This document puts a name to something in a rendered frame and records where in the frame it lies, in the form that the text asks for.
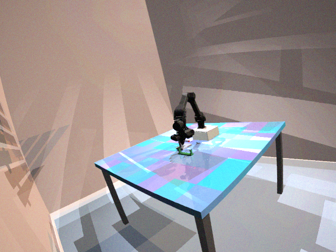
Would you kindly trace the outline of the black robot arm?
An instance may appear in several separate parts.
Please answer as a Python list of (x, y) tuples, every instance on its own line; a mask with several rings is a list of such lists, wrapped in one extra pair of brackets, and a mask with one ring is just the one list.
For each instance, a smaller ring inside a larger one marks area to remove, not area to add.
[[(204, 121), (206, 121), (206, 118), (201, 112), (195, 102), (195, 93), (194, 92), (185, 92), (182, 94), (182, 98), (180, 101), (180, 104), (175, 108), (174, 110), (174, 124), (173, 129), (175, 131), (179, 131), (182, 127), (186, 126), (186, 104), (187, 102), (191, 103), (191, 106), (195, 112), (195, 120), (197, 122), (198, 128), (197, 129), (203, 129), (205, 128)], [(182, 131), (182, 136), (185, 136), (187, 139), (190, 139), (193, 137), (195, 131), (189, 130), (188, 128)]]

